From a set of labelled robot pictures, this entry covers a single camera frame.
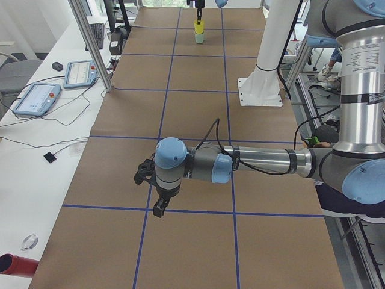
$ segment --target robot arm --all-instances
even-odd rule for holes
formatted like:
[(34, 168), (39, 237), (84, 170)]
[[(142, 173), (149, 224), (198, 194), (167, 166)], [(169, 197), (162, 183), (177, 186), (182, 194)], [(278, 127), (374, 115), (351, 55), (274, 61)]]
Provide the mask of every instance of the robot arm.
[(309, 19), (313, 20), (308, 34), (319, 41), (336, 37), (343, 47), (339, 142), (330, 149), (294, 151), (207, 143), (188, 148), (176, 138), (165, 138), (158, 143), (154, 160), (146, 160), (135, 175), (137, 184), (145, 180), (156, 186), (159, 200), (154, 215), (164, 214), (182, 178), (225, 183), (232, 171), (249, 169), (318, 179), (363, 204), (385, 200), (385, 146), (381, 142), (385, 3), (312, 0)]

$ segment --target computer mouse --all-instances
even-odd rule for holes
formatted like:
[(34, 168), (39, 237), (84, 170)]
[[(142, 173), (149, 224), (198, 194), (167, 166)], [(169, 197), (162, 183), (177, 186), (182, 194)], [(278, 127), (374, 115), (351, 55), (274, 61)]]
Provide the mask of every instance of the computer mouse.
[(55, 69), (56, 71), (62, 71), (63, 65), (59, 62), (54, 62), (52, 63), (52, 68)]

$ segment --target monitor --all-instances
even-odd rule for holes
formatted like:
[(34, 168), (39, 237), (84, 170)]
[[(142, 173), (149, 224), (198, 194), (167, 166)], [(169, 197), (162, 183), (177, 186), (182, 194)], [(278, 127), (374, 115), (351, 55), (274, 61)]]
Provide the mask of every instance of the monitor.
[(115, 0), (104, 0), (104, 6), (106, 8), (109, 31), (113, 33), (115, 31), (115, 24), (116, 24)]

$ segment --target sneaker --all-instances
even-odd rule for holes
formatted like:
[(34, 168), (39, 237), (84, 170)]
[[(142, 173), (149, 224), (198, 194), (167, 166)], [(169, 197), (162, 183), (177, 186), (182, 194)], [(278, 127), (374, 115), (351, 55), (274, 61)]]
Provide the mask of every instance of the sneaker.
[(329, 66), (329, 64), (325, 64), (322, 70), (317, 75), (317, 80), (319, 82), (324, 81), (326, 78), (330, 76), (330, 72), (333, 68)]
[(341, 78), (338, 76), (331, 76), (319, 83), (325, 90), (341, 90)]

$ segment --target gray chair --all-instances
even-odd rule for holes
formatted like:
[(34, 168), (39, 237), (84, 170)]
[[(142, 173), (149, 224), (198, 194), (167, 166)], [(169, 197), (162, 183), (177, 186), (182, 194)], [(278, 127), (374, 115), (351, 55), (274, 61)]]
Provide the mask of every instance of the gray chair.
[[(39, 68), (42, 60), (18, 60), (16, 57), (0, 52), (0, 55), (8, 57), (13, 62), (0, 68), (0, 100), (6, 106), (10, 106), (17, 98), (29, 79)], [(0, 119), (8, 108), (0, 104)]]

